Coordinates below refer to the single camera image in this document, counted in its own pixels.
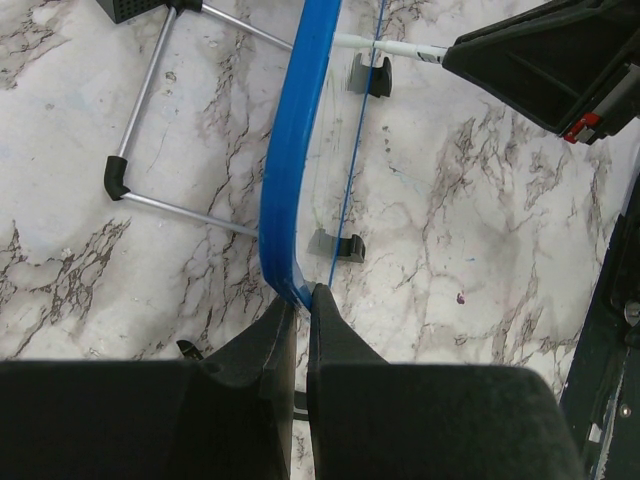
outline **marble veining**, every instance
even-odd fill
[[[538,0],[388,0],[383,37],[449,45]],[[287,41],[302,0],[216,6]],[[345,0],[374,25],[379,2]],[[94,1],[0,0],[0,356],[176,358],[210,353],[273,298],[250,238],[102,189],[162,25],[162,9],[115,26]],[[255,227],[288,56],[185,13],[146,108],[127,183]],[[638,123],[570,146],[433,65],[394,58],[389,99],[369,99],[344,236],[345,319],[398,362],[500,363],[559,395],[636,168]],[[301,317],[296,383],[303,388]],[[313,478],[296,422],[293,475]]]

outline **blue rim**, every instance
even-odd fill
[[[329,64],[341,0],[307,0],[267,152],[260,203],[260,263],[265,280],[289,303],[311,308],[296,261],[300,186]]]

